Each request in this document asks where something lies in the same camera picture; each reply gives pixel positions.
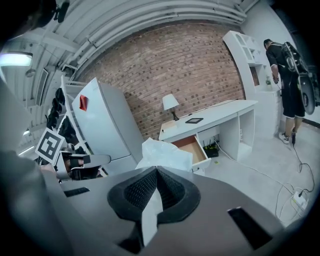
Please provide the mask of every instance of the ceiling light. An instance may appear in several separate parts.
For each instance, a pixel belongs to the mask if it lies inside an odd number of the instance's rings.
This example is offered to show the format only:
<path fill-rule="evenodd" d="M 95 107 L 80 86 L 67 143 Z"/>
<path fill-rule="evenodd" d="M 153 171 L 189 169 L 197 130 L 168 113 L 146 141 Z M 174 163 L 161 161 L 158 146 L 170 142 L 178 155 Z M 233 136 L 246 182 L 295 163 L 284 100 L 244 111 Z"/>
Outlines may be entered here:
<path fill-rule="evenodd" d="M 31 64 L 32 53 L 29 52 L 8 52 L 0 54 L 0 67 L 4 66 L 24 66 Z"/>
<path fill-rule="evenodd" d="M 34 147 L 35 147 L 35 146 L 31 146 L 31 147 L 29 147 L 28 149 L 26 149 L 25 151 L 22 151 L 22 152 L 19 154 L 19 156 L 21 156 L 22 154 L 28 152 L 29 150 L 32 150 Z"/>

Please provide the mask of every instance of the gray floor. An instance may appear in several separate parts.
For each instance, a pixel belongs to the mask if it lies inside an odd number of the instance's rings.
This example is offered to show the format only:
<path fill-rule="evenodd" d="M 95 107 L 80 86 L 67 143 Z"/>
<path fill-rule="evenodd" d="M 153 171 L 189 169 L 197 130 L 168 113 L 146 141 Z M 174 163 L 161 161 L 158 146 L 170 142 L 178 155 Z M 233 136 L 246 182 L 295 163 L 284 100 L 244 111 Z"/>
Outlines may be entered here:
<path fill-rule="evenodd" d="M 307 194 L 308 206 L 306 211 L 299 211 L 302 216 L 312 206 L 319 188 L 319 142 L 320 130 L 303 123 L 296 137 L 295 148 L 300 160 L 310 165 L 316 186 L 312 193 Z M 251 155 L 243 159 L 241 163 L 257 169 L 282 184 L 288 182 L 294 187 L 309 190 L 313 186 L 311 173 L 307 166 L 304 166 L 299 173 L 299 161 L 292 145 L 286 145 L 276 137 L 273 139 L 255 137 Z M 210 166 L 204 170 L 204 175 L 234 186 L 275 214 L 277 195 L 282 185 L 271 178 L 230 160 L 222 152 L 220 152 L 219 157 L 212 159 Z M 290 197 L 291 194 L 285 188 L 282 188 L 278 198 L 276 214 L 279 217 L 285 203 L 280 217 L 284 226 L 300 217 L 293 209 L 291 200 L 287 200 Z"/>

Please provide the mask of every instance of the wooden drawer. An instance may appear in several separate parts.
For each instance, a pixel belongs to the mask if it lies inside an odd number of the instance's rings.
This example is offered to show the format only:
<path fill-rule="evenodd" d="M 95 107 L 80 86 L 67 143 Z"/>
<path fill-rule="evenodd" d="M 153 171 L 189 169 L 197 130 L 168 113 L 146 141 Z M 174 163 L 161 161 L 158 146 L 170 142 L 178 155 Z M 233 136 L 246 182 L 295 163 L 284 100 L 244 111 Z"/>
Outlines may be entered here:
<path fill-rule="evenodd" d="M 192 171 L 195 172 L 200 169 L 207 168 L 210 164 L 211 158 L 208 158 L 201 144 L 196 136 L 186 137 L 172 142 L 183 151 L 192 153 Z"/>

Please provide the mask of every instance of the white ceiling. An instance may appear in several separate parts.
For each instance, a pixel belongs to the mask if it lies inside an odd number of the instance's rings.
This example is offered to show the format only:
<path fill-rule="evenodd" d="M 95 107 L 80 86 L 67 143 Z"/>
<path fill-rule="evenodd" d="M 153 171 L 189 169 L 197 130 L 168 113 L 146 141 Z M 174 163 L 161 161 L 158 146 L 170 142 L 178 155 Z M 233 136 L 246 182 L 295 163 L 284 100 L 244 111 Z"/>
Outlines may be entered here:
<path fill-rule="evenodd" d="M 57 4 L 63 2 L 62 0 L 56 1 Z M 37 95 L 36 93 L 43 68 L 53 66 L 56 69 L 62 69 L 65 63 L 70 63 L 75 59 L 71 64 L 78 68 L 82 66 L 79 70 L 81 71 L 98 54 L 125 36 L 134 31 L 163 22 L 183 19 L 207 19 L 217 21 L 224 21 L 222 19 L 225 19 L 228 23 L 235 25 L 240 24 L 245 19 L 245 16 L 243 16 L 244 13 L 240 13 L 239 9 L 235 8 L 234 5 L 245 5 L 244 8 L 246 8 L 253 1 L 254 0 L 176 0 L 174 3 L 177 5 L 173 5 L 173 1 L 168 0 L 70 0 L 70 6 L 63 23 L 59 24 L 52 20 L 46 27 L 37 28 L 10 41 L 3 49 L 4 52 L 24 51 L 33 53 L 31 68 L 36 70 L 33 77 L 27 78 L 25 73 L 30 67 L 12 66 L 2 69 L 8 87 L 32 114 L 32 122 L 30 124 L 32 132 L 30 135 L 24 136 L 18 152 L 38 143 L 45 128 L 45 114 L 48 112 L 48 109 L 51 108 L 49 105 L 35 105 L 34 99 Z M 211 8 L 209 4 L 219 4 L 222 10 L 219 7 L 217 10 L 224 12 L 224 15 L 205 13 L 206 11 L 203 11 L 203 9 L 200 10 L 201 8 L 207 8 L 208 12 L 212 12 L 213 8 Z M 226 10 L 225 7 L 229 7 L 234 11 L 230 12 Z M 190 10 L 192 8 L 200 11 L 193 11 L 191 13 Z M 150 14 L 151 12 L 162 13 L 162 17 L 158 17 L 157 21 L 155 21 L 155 19 L 151 19 L 150 22 L 148 20 L 141 20 L 139 24 L 128 28 L 130 21 L 137 17 L 139 18 L 143 15 Z M 174 17 L 168 19 L 164 17 L 164 15 Z M 228 21 L 230 18 L 228 17 L 229 15 L 234 16 L 237 20 L 235 22 Z M 101 46 L 100 50 L 94 52 L 94 54 L 88 54 L 90 51 L 95 50 L 93 44 L 96 44 L 97 41 L 101 40 L 105 35 L 115 35 L 119 27 L 126 29 L 126 33 L 120 32 L 119 36 L 113 36 L 112 40 L 110 39 L 107 44 L 103 43 L 103 47 Z M 96 41 L 89 43 L 88 39 L 97 35 L 96 33 L 100 33 L 100 37 L 97 37 Z M 49 84 L 50 79 L 47 80 L 46 87 L 48 87 Z"/>

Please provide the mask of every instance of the white lampshade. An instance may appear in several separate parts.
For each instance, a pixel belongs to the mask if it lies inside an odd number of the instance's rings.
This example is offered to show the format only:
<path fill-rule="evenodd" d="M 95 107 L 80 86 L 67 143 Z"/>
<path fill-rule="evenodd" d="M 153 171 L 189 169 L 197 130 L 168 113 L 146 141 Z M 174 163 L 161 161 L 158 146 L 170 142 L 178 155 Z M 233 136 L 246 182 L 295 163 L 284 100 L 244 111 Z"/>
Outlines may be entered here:
<path fill-rule="evenodd" d="M 169 94 L 166 95 L 162 98 L 162 102 L 163 102 L 163 109 L 164 110 L 168 110 L 171 108 L 174 108 L 175 106 L 178 106 L 179 103 L 176 100 L 175 96 L 173 96 L 173 94 Z"/>
<path fill-rule="evenodd" d="M 28 52 L 12 52 L 0 54 L 0 67 L 5 66 L 25 66 L 31 64 L 32 53 Z"/>

